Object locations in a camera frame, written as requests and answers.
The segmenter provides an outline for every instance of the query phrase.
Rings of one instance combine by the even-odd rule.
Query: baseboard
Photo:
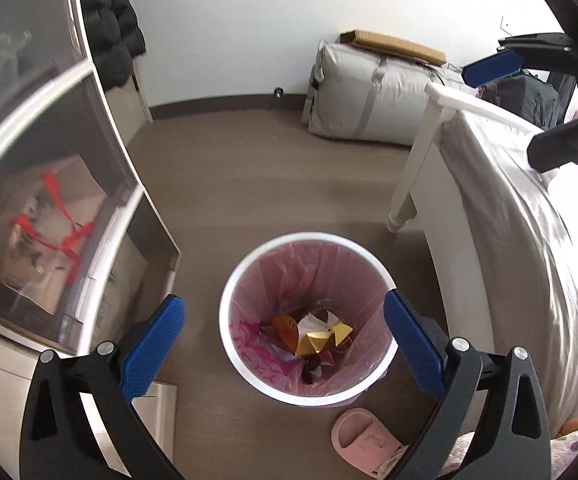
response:
[[[230,110],[302,110],[306,98],[306,94],[284,94],[280,98],[274,94],[225,95],[152,106],[150,111],[158,120]]]

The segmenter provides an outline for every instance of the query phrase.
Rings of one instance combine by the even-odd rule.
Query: blue gripper pad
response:
[[[446,347],[449,337],[435,321],[418,316],[395,289],[384,297],[384,321],[398,342],[398,351],[402,352],[418,388],[440,401],[446,390],[442,355],[445,352],[441,349]]]
[[[127,402],[141,397],[162,366],[184,326],[186,310],[177,296],[169,295],[120,365],[120,390]]]
[[[513,50],[503,50],[464,67],[462,79],[467,85],[478,88],[520,72],[523,65],[524,57],[521,54]]]

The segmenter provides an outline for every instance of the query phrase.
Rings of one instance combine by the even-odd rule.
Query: red ribbon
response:
[[[93,222],[89,222],[88,224],[85,224],[83,226],[78,226],[73,221],[73,219],[69,215],[69,212],[64,207],[64,202],[62,201],[62,197],[60,196],[60,188],[58,187],[58,183],[56,182],[53,173],[43,173],[42,180],[44,182],[44,186],[46,187],[47,191],[49,191],[49,195],[51,196],[53,203],[64,215],[64,218],[66,218],[71,224],[70,233],[62,239],[59,245],[54,245],[47,241],[42,240],[40,235],[34,229],[27,215],[25,214],[16,215],[11,221],[11,223],[20,226],[22,231],[24,231],[25,234],[27,234],[27,236],[31,238],[31,240],[35,240],[39,244],[42,244],[45,247],[52,249],[54,251],[61,251],[69,260],[71,260],[73,265],[71,266],[69,276],[67,277],[67,285],[73,285],[73,283],[76,280],[78,268],[80,267],[80,257],[75,253],[73,247],[75,247],[75,245],[80,241],[81,238],[89,236],[91,233],[93,233],[94,224]]]

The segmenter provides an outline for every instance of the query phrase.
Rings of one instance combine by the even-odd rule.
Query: black jacket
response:
[[[123,86],[133,71],[132,58],[147,49],[129,0],[80,0],[86,36],[102,88]]]

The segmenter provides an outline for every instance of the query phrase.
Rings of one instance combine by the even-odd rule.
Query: trash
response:
[[[271,327],[262,325],[259,331],[260,337],[271,343],[288,362],[293,358],[302,359],[302,380],[306,384],[313,384],[316,378],[323,377],[322,366],[340,364],[350,346],[342,344],[350,340],[354,330],[325,305],[331,305],[331,300],[319,300],[307,308],[280,314],[271,320]],[[338,349],[337,363],[332,349]]]

